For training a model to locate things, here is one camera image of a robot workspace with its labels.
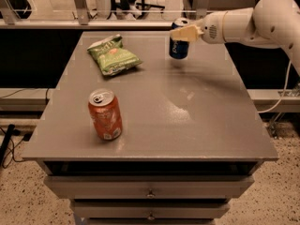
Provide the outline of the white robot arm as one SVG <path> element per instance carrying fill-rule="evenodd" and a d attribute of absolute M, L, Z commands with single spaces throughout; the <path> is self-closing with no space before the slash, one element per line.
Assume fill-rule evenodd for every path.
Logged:
<path fill-rule="evenodd" d="M 300 74 L 300 13 L 294 0 L 260 0 L 255 7 L 213 12 L 170 32 L 173 40 L 240 43 L 282 49 Z"/>

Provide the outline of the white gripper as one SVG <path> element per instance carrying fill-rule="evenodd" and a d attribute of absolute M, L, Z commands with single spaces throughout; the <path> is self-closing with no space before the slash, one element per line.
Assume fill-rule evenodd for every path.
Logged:
<path fill-rule="evenodd" d="M 171 39 L 185 42 L 197 41 L 201 38 L 208 44 L 222 44 L 224 11 L 213 12 L 196 21 L 197 25 L 178 27 L 170 32 Z"/>

